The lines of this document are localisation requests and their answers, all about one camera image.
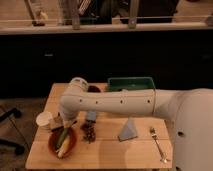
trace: silver fork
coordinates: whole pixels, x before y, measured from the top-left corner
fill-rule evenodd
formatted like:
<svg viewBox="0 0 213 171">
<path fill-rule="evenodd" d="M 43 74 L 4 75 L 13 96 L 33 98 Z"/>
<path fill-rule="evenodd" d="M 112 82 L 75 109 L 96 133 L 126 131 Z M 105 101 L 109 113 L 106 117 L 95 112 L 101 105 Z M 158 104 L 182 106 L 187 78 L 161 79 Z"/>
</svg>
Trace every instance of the silver fork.
<svg viewBox="0 0 213 171">
<path fill-rule="evenodd" d="M 155 143 L 156 143 L 156 145 L 157 145 L 158 151 L 159 151 L 159 153 L 160 153 L 160 155 L 161 155 L 160 161 L 163 162 L 163 163 L 169 162 L 170 160 L 167 159 L 166 153 L 163 152 L 163 150 L 162 150 L 161 147 L 160 147 L 160 143 L 159 143 L 159 141 L 158 141 L 158 137 L 157 137 L 157 134 L 156 134 L 156 132 L 155 132 L 155 128 L 150 127 L 149 132 L 150 132 L 152 138 L 155 140 Z"/>
</svg>

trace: green tray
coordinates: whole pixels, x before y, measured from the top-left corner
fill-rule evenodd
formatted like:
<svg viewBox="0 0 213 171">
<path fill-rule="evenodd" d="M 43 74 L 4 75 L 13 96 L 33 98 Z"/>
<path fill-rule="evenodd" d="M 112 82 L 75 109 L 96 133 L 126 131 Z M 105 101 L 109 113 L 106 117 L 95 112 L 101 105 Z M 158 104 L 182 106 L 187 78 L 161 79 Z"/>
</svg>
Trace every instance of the green tray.
<svg viewBox="0 0 213 171">
<path fill-rule="evenodd" d="M 107 83 L 107 91 L 155 89 L 151 77 L 112 77 Z"/>
</svg>

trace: green vegetable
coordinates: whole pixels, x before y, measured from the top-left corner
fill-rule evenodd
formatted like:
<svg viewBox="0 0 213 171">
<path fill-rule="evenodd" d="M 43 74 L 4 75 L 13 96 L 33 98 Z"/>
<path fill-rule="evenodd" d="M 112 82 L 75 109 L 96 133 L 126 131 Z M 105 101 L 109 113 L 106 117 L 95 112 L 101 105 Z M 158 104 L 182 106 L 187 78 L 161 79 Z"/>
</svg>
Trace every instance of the green vegetable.
<svg viewBox="0 0 213 171">
<path fill-rule="evenodd" d="M 69 144 L 70 144 L 70 135 L 67 135 L 64 142 L 62 143 L 59 152 L 58 152 L 58 157 L 63 158 L 64 154 L 68 151 L 69 149 Z"/>
<path fill-rule="evenodd" d="M 69 133 L 69 128 L 64 128 L 64 130 L 62 131 L 61 135 L 58 138 L 56 149 L 59 149 L 61 147 L 68 133 Z"/>
</svg>

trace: office chair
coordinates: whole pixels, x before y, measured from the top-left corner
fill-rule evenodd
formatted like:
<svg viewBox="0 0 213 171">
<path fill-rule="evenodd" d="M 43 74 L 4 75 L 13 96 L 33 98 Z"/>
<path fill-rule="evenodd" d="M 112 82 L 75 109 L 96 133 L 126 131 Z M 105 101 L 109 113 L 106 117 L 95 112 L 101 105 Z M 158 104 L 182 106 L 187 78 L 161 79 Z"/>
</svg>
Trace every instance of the office chair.
<svg viewBox="0 0 213 171">
<path fill-rule="evenodd" d="M 0 123 L 12 114 L 14 114 L 15 118 L 20 118 L 21 115 L 22 115 L 21 112 L 18 109 L 12 108 L 9 111 L 5 111 L 4 114 L 0 116 Z M 15 142 L 4 140 L 4 139 L 0 138 L 0 145 L 15 147 L 14 152 L 15 152 L 16 155 L 21 155 L 21 154 L 24 153 L 24 147 L 22 145 L 15 143 Z"/>
</svg>

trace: red bowl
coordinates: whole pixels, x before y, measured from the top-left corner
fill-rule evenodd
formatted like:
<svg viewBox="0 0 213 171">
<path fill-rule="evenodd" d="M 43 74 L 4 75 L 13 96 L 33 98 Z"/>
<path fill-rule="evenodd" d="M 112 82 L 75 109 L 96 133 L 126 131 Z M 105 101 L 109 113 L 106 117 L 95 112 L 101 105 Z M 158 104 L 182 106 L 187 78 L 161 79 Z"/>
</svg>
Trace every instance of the red bowl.
<svg viewBox="0 0 213 171">
<path fill-rule="evenodd" d="M 56 150 L 57 150 L 56 149 L 56 144 L 57 144 L 58 138 L 59 138 L 59 136 L 61 135 L 62 132 L 63 132 L 63 129 L 54 131 L 51 134 L 51 136 L 49 138 L 49 142 L 48 142 L 49 150 L 56 157 L 58 157 L 58 154 L 56 152 Z M 75 144 L 76 144 L 76 141 L 77 141 L 76 133 L 75 133 L 75 131 L 72 128 L 69 128 L 69 135 L 70 135 L 69 148 L 68 148 L 67 152 L 63 155 L 62 158 L 66 158 L 66 157 L 68 157 L 71 154 L 72 149 L 75 147 Z"/>
</svg>

